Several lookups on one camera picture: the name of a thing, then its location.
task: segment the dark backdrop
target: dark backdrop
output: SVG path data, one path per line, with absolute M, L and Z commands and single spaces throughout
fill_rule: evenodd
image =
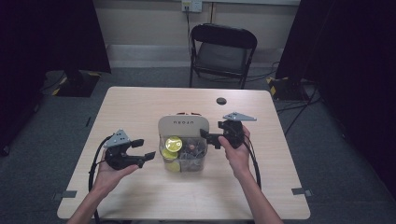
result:
M 396 3 L 302 0 L 276 77 L 319 81 L 346 138 L 396 198 Z
M 110 73 L 92 0 L 0 2 L 1 148 L 33 112 L 46 73 L 68 66 Z

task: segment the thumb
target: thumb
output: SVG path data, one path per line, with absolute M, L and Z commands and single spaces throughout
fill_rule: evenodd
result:
M 219 136 L 219 142 L 224 147 L 225 151 L 233 150 L 233 147 L 231 146 L 230 142 L 224 136 Z
M 120 170 L 119 172 L 120 172 L 120 175 L 122 177 L 124 177 L 126 175 L 130 175 L 131 173 L 133 173 L 137 169 L 139 169 L 139 167 L 137 165 L 130 165 L 130 166 L 125 167 L 124 169 Z

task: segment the clear plastic container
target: clear plastic container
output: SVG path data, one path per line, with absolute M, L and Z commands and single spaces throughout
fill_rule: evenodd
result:
M 197 172 L 204 169 L 207 143 L 202 137 L 160 135 L 159 150 L 168 171 Z

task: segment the transparent box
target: transparent box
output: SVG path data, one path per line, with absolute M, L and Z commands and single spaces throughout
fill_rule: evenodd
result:
M 160 119 L 158 129 L 159 151 L 166 170 L 197 172 L 204 169 L 207 142 L 200 130 L 209 132 L 207 119 L 200 115 L 168 115 Z
M 201 137 L 179 137 L 181 149 L 173 152 L 166 148 L 166 140 L 175 136 L 160 137 L 160 153 L 165 169 L 171 172 L 196 172 L 204 169 L 207 143 Z

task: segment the baseboard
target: baseboard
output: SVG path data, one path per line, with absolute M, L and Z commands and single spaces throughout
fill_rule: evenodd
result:
M 190 54 L 184 46 L 106 45 L 110 67 L 188 67 Z M 256 49 L 251 67 L 271 67 L 283 49 Z

